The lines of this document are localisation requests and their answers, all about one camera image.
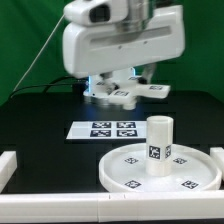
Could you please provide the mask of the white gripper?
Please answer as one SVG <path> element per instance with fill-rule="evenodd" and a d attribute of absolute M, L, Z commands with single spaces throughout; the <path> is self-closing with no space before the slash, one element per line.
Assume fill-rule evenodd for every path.
<path fill-rule="evenodd" d="M 86 27 L 69 21 L 62 38 L 65 70 L 77 78 L 101 74 L 111 94 L 119 88 L 112 71 L 145 65 L 139 83 L 150 84 L 155 62 L 183 53 L 185 34 L 181 5 L 157 8 L 151 17 L 147 8 L 128 4 L 127 17 L 113 24 Z"/>

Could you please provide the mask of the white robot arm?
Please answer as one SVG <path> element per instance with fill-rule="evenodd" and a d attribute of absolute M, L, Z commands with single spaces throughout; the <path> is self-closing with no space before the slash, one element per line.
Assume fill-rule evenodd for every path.
<path fill-rule="evenodd" d="M 183 7 L 167 1 L 74 0 L 64 8 L 63 62 L 87 78 L 89 102 L 126 108 L 139 96 L 165 98 L 170 87 L 151 82 L 155 64 L 185 48 Z"/>

